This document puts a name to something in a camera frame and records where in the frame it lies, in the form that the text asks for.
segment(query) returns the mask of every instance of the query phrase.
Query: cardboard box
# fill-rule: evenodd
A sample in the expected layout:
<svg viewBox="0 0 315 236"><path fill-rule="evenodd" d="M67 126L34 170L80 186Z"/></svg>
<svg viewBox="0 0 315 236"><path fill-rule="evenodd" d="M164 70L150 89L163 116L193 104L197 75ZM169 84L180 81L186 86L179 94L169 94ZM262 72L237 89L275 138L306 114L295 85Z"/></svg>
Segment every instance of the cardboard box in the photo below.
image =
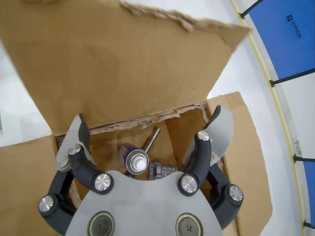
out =
<svg viewBox="0 0 315 236"><path fill-rule="evenodd" d="M218 104L228 108L234 136L224 167L230 181L244 192L238 232L260 234L272 207L251 116L239 93L206 101L248 28L111 0L0 0L0 7L2 42L54 135L65 134L74 116L83 113L90 128L92 157L102 171L126 172L117 147L124 142L142 146L154 125L161 133L150 159L177 163L180 169L193 135L207 116ZM52 152L57 150L51 136L1 148L0 175L6 181L1 196L6 198L1 197L0 208L1 215L10 214L5 222L1 219L4 235L23 230L33 235L30 219L40 224L45 235L54 235L37 205L56 171ZM34 169L43 162L43 154L49 164ZM32 194L19 206L13 190L7 189L14 188L14 181L6 179L13 166L16 175L27 175L23 185ZM47 174L45 182L31 170ZM146 174L138 179L146 179ZM72 196L76 188L83 199L87 190L76 182ZM210 197L208 190L209 185L203 184ZM29 215L17 215L12 206ZM227 228L225 235L234 229Z"/></svg>

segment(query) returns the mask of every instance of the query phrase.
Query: joyson logo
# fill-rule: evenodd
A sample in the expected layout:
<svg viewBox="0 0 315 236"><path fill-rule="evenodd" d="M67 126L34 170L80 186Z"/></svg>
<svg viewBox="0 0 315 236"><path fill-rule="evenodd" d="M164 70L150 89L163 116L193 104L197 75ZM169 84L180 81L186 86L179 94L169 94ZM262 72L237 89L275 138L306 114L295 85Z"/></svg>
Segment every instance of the joyson logo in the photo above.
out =
<svg viewBox="0 0 315 236"><path fill-rule="evenodd" d="M296 35L298 36L298 38L302 37L301 32L299 31L299 28L297 26L297 24L293 21L293 16L289 15L287 16L287 21L290 22L291 26L293 27L293 30L295 31Z"/></svg>

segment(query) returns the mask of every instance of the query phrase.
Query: metal bolt head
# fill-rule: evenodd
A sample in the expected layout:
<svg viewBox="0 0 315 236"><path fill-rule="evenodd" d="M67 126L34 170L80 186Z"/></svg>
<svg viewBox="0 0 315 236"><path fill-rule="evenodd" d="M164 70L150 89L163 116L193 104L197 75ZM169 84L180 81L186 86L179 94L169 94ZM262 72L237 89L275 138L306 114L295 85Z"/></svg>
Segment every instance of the metal bolt head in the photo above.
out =
<svg viewBox="0 0 315 236"><path fill-rule="evenodd" d="M93 236L108 236L111 233L112 223L109 217L102 215L92 224Z"/></svg>
<svg viewBox="0 0 315 236"><path fill-rule="evenodd" d="M108 212L98 212L89 221L88 236L112 236L114 231L115 221Z"/></svg>
<svg viewBox="0 0 315 236"><path fill-rule="evenodd" d="M66 165L68 165L69 159L68 157L62 157L57 160L57 168L64 168Z"/></svg>
<svg viewBox="0 0 315 236"><path fill-rule="evenodd" d="M235 185L230 186L229 195L234 201L241 201L243 199L243 192L242 190Z"/></svg>
<svg viewBox="0 0 315 236"><path fill-rule="evenodd" d="M206 133L205 131L198 132L197 136L198 136L199 139L201 139L203 141L208 141L210 139L209 134Z"/></svg>
<svg viewBox="0 0 315 236"><path fill-rule="evenodd" d="M75 144L74 147L71 147L70 149L68 149L68 154L69 155L74 155L77 154L81 149L81 145L80 144Z"/></svg>
<svg viewBox="0 0 315 236"><path fill-rule="evenodd" d="M180 181L181 187L188 193L194 193L197 190L197 182L190 175L184 175Z"/></svg>
<svg viewBox="0 0 315 236"><path fill-rule="evenodd" d="M203 227L200 220L191 213L183 213L176 221L177 236L202 236Z"/></svg>
<svg viewBox="0 0 315 236"><path fill-rule="evenodd" d="M105 191L110 186L110 182L110 176L103 173L96 178L94 187L97 191Z"/></svg>
<svg viewBox="0 0 315 236"><path fill-rule="evenodd" d="M54 205L54 199L51 196L47 195L47 196L44 196L40 200L38 209L41 212L47 212L53 207L53 205Z"/></svg>

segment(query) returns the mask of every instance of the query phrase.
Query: yellow line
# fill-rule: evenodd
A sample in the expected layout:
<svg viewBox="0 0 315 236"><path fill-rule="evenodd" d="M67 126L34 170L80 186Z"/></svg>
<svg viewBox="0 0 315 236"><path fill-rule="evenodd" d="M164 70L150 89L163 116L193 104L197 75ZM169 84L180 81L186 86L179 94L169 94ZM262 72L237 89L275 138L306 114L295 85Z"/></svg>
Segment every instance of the yellow line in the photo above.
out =
<svg viewBox="0 0 315 236"><path fill-rule="evenodd" d="M282 107L282 110L283 110L283 114L284 114L285 120L286 120L286 122L288 124L288 129L289 129L289 133L290 133L290 136L291 136L291 140L292 140L292 142L294 142L293 137L292 137L292 133L291 133L291 130L290 130L290 125L289 125L289 122L288 122L288 118L287 118L287 115L285 114L284 107L283 107L282 101L280 99L278 89L276 88L276 86L274 88L277 91L277 94L278 94L278 97L279 97L279 101L280 101L280 104L281 104L281 107Z"/></svg>
<svg viewBox="0 0 315 236"><path fill-rule="evenodd" d="M302 196L303 196L303 202L304 202L304 215L305 215L305 219L306 219L306 205L305 205L305 198L304 198L304 188L303 188L303 185L301 185L302 187Z"/></svg>
<svg viewBox="0 0 315 236"><path fill-rule="evenodd" d="M243 23L243 21L242 21L241 16L239 15L239 13L238 13L238 11L237 11L237 9L236 9L236 7L235 7L235 4L233 3L232 0L229 0L229 1L230 1L231 5L233 6L234 11L235 11L235 13L237 14L237 16L238 16L240 22L242 23L243 26L245 26L244 23ZM270 91L271 91L271 93L272 93L272 97L273 97L273 100L275 101L275 104L276 104L276 107L277 107L277 111L278 111L278 114L279 114L279 117L280 117L280 120L281 120L281 124L282 124L283 130L284 130L285 138L286 138L286 140L287 140L287 144L288 144L288 148L289 148L290 156L291 156L292 167L293 167L293 171L294 171L294 177L295 177L295 181L296 181L297 195L298 195L298 200L299 200L299 212L300 212L300 217L301 217L301 231L302 231L302 235L304 236L301 196L300 196L300 193L299 193L299 185L298 185L298 181L297 181L297 174L296 174L296 169L295 169L294 161L293 161L293 158L292 158L293 154L292 154L292 149L291 149L291 145L290 145L290 142L289 142L288 134L287 134L287 131L286 131L286 128L285 128L285 124L284 124L284 121L283 121L283 118L282 118L282 115L281 115L281 111L280 111L279 105L278 105L278 103L277 103L276 96L275 96L275 94L274 94L274 92L273 92L273 90L272 90L271 84L270 84L270 82L269 82L269 78L268 78L268 75L267 75L267 73L266 73L266 70L265 70L265 68L264 68L264 66L263 66L263 64L262 64L262 61L261 61L261 59L260 59L260 56L259 56L259 54L258 54L258 52L257 52L257 50L256 50L256 48L255 48L255 46L254 46L254 44L253 44L253 40L251 39L250 35L248 35L248 38L249 38L250 43L251 43L251 45L252 45L252 47L253 47L253 49L254 49L254 51L255 51L255 54L256 54L257 59L258 59L258 61L259 61L259 64L261 65L261 68L262 68L262 70L263 70L264 76L265 76L265 78L266 78L266 80L267 80L267 83L268 83L268 85L269 85L269 89L270 89Z"/></svg>
<svg viewBox="0 0 315 236"><path fill-rule="evenodd" d="M240 5L238 4L237 0L234 0L234 1L236 2L238 8L241 9L241 7L240 7ZM256 40L256 38L255 38L254 35L253 35L253 39L255 40L255 43L256 43L256 45L257 45L259 51L260 51L260 54L261 54L262 58L264 59L264 62L265 62L265 65L266 65L266 67L267 67L267 70L268 70L268 72L269 72L269 75L270 75L271 79L273 80L274 78L272 77L271 71L270 71L269 66L268 66L268 64L267 64L267 61L266 61L266 59L265 59L265 57L264 57L264 54L262 53L262 51L261 51L261 49L260 49L260 47L259 47L259 45L258 45L258 42L257 42L257 40ZM279 96L278 89L277 89L276 86L275 86L274 88L276 89L277 94L278 94L278 98L279 98L279 101L280 101L280 104L281 104L281 107L282 107L282 110L283 110L283 114L284 114L285 120L286 120L287 125L288 125L288 129L289 129L289 133L290 133L291 140L292 140L292 142L294 142L293 137L292 137L292 133L291 133L291 129L290 129L290 125L289 125L289 122L288 122L288 118L287 118L287 115L285 114L285 110L284 110L284 107L283 107L281 98L280 98L280 96Z"/></svg>

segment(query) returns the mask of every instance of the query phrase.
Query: cardboard flap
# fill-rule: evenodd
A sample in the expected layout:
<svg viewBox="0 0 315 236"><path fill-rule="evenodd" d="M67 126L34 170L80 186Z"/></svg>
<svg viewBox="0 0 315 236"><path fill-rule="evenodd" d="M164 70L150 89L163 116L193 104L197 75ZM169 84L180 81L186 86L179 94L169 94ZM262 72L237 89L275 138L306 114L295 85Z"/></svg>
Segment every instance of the cardboard flap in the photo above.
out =
<svg viewBox="0 0 315 236"><path fill-rule="evenodd" d="M53 135L0 147L0 234L60 235L38 211L56 174Z"/></svg>
<svg viewBox="0 0 315 236"><path fill-rule="evenodd" d="M272 205L265 161L251 115L239 92L207 103L211 112L222 105L233 114L234 134L224 154L224 167L230 182L244 193L237 215L238 231L240 236L260 235L271 217Z"/></svg>
<svg viewBox="0 0 315 236"><path fill-rule="evenodd" d="M112 0L0 6L2 42L54 135L78 113L95 128L204 101L249 31Z"/></svg>

